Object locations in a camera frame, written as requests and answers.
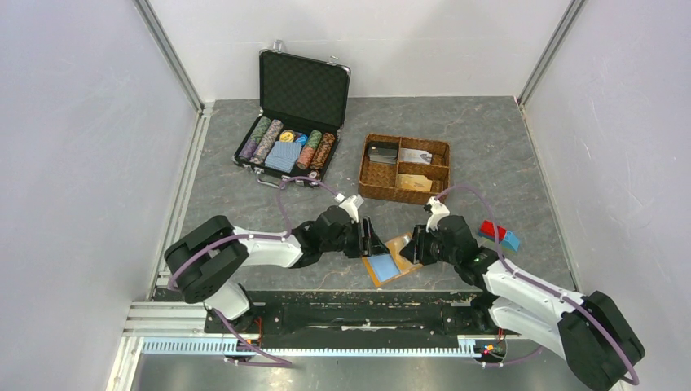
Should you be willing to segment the red blue toy block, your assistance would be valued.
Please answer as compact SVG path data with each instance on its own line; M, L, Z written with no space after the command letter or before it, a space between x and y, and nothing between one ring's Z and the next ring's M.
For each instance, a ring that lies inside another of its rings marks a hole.
M498 235L502 248L510 252L517 252L521 246L520 239L512 231L508 231L502 226L495 226L493 222L488 220L480 225L478 234L489 240L494 240L495 235Z

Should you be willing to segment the woven brown basket tray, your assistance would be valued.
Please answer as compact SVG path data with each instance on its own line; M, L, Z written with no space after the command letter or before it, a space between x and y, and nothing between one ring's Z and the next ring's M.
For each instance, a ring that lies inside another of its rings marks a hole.
M392 147L398 153L395 162L375 162L369 156L372 147ZM405 161L403 149L415 149L431 155L429 163ZM420 190L407 189L398 180L404 174L422 175L431 184ZM369 134L365 138L360 162L358 186L365 198L388 200L406 204L425 204L427 200L445 190L451 184L451 147L438 140Z

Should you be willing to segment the yellow blue loose chips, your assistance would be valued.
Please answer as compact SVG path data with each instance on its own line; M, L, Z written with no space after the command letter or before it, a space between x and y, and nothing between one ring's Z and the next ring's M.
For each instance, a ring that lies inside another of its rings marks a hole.
M279 141L285 143L299 143L302 146L306 145L308 136L297 132L295 130L284 130L279 135Z

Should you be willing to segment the black card deck box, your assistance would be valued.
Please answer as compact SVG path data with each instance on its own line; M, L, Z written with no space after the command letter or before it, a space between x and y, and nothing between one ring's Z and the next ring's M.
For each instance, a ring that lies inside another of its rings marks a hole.
M398 161L398 143L368 142L367 156L374 163L395 165Z

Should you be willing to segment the blue playing card deck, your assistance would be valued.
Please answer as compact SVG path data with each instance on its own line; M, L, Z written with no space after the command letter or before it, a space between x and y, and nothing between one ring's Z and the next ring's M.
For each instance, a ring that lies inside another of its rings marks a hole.
M290 173L300 156L302 145L295 142L277 141L267 155L264 165L284 173Z

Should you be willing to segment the pink grey chip stack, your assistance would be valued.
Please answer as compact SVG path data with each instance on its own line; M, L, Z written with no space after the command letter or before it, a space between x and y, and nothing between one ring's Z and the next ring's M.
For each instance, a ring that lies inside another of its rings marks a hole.
M274 119L270 123L250 159L251 163L262 164L265 161L276 140L276 137L283 127L284 123L278 119Z

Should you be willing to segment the purple green chip stack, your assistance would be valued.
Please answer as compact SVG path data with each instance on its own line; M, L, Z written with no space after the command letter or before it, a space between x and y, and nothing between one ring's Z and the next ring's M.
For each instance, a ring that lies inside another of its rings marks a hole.
M242 147L239 157L245 160L249 160L253 156L258 144L262 141L263 135L268 130L270 124L271 119L268 117L262 116L259 119L258 123L254 126L253 130L251 131L248 140Z

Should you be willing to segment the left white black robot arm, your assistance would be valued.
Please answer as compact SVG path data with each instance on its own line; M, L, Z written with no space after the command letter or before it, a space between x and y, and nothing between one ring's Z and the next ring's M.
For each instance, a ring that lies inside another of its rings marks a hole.
M315 220L290 231L267 233L233 226L218 215L165 250L168 288L181 292L189 304L217 310L237 332L248 331L256 310L246 290L231 280L243 266L299 269L315 264L324 253L348 258L386 255L368 217L355 219L351 207L331 206Z

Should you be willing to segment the orange gold card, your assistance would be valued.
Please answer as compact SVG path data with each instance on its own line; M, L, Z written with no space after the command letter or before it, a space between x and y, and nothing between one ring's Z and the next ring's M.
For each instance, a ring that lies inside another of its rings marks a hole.
M398 174L396 187L408 191L431 192L434 181L422 174Z

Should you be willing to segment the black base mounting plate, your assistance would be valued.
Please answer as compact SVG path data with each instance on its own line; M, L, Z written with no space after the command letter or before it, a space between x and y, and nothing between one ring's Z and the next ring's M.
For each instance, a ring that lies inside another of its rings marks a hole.
M479 292L251 291L230 324L263 349L451 348L458 336L495 339L479 318Z

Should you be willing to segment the orange card holder wallet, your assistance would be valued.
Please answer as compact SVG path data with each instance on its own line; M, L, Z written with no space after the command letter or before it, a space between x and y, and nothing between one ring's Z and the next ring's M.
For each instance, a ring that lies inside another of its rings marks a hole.
M399 254L404 246L411 241L411 238L412 234L410 232L397 236L385 243L385 246L389 250L387 254L364 257L362 259L376 288L380 288L395 279L408 275L423 267L421 264L414 264L408 261Z

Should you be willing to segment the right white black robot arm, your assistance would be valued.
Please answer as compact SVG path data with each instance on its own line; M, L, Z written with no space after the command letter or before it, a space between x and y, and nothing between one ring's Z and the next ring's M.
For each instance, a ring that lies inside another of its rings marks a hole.
M614 300L559 288L521 270L478 244L465 219L441 218L434 230L414 228L400 255L416 264L446 262L469 285L482 290L470 319L480 332L502 328L527 337L563 358L591 390L634 380L632 368L645 347Z

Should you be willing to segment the green orange chip stack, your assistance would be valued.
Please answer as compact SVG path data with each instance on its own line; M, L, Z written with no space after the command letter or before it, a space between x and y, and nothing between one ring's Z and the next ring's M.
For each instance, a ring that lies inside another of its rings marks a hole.
M299 157L296 160L296 166L299 169L307 169L316 153L323 134L318 130L313 130L306 140L306 144L301 150Z

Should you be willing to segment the brown black chip stack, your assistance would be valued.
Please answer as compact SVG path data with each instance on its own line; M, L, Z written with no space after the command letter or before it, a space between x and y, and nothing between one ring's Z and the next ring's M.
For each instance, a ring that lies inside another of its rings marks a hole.
M325 133L321 138L319 145L310 162L310 169L320 170L324 167L326 159L336 141L336 136L331 133Z

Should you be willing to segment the black poker chip case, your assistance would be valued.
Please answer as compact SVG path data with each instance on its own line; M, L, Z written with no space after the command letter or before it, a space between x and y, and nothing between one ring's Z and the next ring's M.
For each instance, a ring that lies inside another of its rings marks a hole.
M275 42L272 48L260 52L258 66L260 111L232 160L258 177L295 177L298 184L314 187L315 184L311 184L308 177L312 171L310 165L307 169L299 169L295 163L290 173L284 173L266 167L265 161L262 164L254 164L250 162L251 158L245 160L239 157L239 154L262 116L270 118L271 121L278 119L284 123L275 142L279 141L279 135L284 130L295 130L307 136L313 130L318 130L323 135L331 133L336 136L336 141L324 167L317 170L320 172L320 179L324 178L345 124L350 69L333 61L326 62L288 54L284 52L280 41Z

